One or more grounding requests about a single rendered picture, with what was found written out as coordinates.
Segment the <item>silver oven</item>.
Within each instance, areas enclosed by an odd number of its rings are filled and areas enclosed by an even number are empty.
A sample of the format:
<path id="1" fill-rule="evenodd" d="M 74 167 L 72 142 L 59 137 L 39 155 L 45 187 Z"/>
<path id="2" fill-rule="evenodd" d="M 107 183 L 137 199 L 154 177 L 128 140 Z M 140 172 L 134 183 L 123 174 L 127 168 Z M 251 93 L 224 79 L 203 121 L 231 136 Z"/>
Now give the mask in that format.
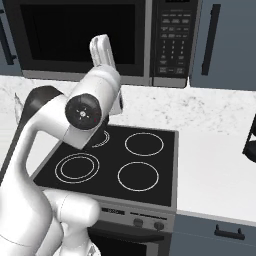
<path id="1" fill-rule="evenodd" d="M 175 213 L 172 211 L 160 211 L 156 207 L 147 207 L 145 204 L 135 203 L 125 205 L 118 202 L 100 201 L 101 213 L 98 221 L 106 221 L 115 224 L 134 226 L 133 220 L 140 218 L 143 220 L 143 226 L 139 228 L 157 231 L 154 228 L 155 222 L 162 222 L 164 229 L 158 232 L 171 234 L 174 227 Z"/>

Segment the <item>black hob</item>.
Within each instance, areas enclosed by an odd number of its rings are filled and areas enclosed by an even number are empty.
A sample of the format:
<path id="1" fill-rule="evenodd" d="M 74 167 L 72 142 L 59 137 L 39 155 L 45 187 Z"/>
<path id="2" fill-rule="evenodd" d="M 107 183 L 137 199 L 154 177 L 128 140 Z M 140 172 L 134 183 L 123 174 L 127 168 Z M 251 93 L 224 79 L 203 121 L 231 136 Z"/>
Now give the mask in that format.
<path id="1" fill-rule="evenodd" d="M 176 131 L 109 125 L 92 144 L 57 146 L 34 177 L 44 188 L 169 207 Z"/>

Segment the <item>black countertop appliance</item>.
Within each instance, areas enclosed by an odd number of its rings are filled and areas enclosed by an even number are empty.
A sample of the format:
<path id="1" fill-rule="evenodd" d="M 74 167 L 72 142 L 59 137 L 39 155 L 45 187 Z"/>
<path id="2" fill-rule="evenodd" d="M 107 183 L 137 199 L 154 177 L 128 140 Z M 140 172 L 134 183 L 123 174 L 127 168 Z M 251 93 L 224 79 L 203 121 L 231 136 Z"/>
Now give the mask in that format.
<path id="1" fill-rule="evenodd" d="M 242 153 L 252 162 L 256 163 L 256 115 L 251 124 L 246 143 Z"/>

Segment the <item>narrow blue-grey cupboard door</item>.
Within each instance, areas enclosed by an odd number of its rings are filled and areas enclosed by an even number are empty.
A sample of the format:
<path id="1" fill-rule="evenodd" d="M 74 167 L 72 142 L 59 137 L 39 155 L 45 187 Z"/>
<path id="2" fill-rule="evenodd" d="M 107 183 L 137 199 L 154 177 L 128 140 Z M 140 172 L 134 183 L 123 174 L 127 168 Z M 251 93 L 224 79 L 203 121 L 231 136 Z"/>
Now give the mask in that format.
<path id="1" fill-rule="evenodd" d="M 0 9 L 4 10 L 1 14 L 1 19 L 3 22 L 6 37 L 9 43 L 11 53 L 16 55 L 17 58 L 14 60 L 13 65 L 8 65 L 3 53 L 2 45 L 0 43 L 0 75 L 4 76 L 22 76 L 22 70 L 20 67 L 19 57 L 16 50 L 15 43 L 15 25 L 14 15 L 11 13 L 7 7 L 7 0 L 0 0 Z"/>

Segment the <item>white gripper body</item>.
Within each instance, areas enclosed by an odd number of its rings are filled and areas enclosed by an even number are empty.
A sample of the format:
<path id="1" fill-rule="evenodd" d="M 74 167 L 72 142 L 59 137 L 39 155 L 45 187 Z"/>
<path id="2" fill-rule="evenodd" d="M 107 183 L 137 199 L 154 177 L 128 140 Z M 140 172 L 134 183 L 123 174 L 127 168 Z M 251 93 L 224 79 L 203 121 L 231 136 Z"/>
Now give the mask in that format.
<path id="1" fill-rule="evenodd" d="M 115 68 L 112 48 L 107 34 L 93 37 L 90 41 L 89 49 L 95 66 L 104 64 Z"/>

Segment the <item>black microwave door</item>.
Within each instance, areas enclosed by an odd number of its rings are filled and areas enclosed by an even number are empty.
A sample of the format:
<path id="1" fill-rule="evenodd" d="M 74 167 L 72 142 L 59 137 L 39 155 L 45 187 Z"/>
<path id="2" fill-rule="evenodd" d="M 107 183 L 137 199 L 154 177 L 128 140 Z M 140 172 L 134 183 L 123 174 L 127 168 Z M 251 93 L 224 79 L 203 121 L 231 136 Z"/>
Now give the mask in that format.
<path id="1" fill-rule="evenodd" d="M 150 83 L 151 0 L 7 0 L 26 78 L 78 81 L 89 43 L 107 34 L 124 84 Z"/>

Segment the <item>wide blue-grey cupboard door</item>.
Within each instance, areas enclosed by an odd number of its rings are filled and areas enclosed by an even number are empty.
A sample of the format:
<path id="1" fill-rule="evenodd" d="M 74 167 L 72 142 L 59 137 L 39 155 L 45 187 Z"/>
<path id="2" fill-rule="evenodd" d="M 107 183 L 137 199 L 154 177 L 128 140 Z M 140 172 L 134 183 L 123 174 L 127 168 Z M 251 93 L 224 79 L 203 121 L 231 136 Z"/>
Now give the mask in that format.
<path id="1" fill-rule="evenodd" d="M 210 70 L 201 74 L 211 9 L 220 4 Z M 256 91 L 256 0 L 202 0 L 190 85 Z"/>

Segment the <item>black oven door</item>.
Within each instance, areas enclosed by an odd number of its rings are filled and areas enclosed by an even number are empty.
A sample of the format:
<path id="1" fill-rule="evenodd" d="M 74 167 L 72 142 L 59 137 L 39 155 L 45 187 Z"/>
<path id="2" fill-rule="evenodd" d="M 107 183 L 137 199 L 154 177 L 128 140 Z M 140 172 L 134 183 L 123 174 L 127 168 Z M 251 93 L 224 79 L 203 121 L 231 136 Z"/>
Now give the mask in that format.
<path id="1" fill-rule="evenodd" d="M 161 235 L 164 239 L 162 241 L 148 243 L 130 242 L 90 234 L 90 228 L 136 235 Z M 95 225 L 88 228 L 88 234 L 92 242 L 99 248 L 101 256 L 169 256 L 171 244 L 170 233 L 98 221 Z"/>

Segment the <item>black and silver microwave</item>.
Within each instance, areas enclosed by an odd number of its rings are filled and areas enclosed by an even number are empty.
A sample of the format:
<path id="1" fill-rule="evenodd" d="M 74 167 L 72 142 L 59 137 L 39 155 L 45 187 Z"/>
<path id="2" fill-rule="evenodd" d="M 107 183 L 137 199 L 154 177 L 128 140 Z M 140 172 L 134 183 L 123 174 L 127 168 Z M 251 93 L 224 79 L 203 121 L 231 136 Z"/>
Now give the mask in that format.
<path id="1" fill-rule="evenodd" d="M 183 88 L 190 72 L 202 0 L 151 0 L 150 83 Z"/>

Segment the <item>blue-grey drawer front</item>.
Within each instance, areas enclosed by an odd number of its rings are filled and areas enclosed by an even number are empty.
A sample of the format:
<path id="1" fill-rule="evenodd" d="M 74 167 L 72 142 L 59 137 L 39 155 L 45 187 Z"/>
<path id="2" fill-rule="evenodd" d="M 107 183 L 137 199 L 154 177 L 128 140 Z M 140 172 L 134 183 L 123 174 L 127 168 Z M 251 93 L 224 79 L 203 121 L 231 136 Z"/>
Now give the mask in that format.
<path id="1" fill-rule="evenodd" d="M 214 235 L 215 227 L 245 235 L 237 240 Z M 175 217 L 170 256 L 256 256 L 256 227 L 186 215 Z"/>

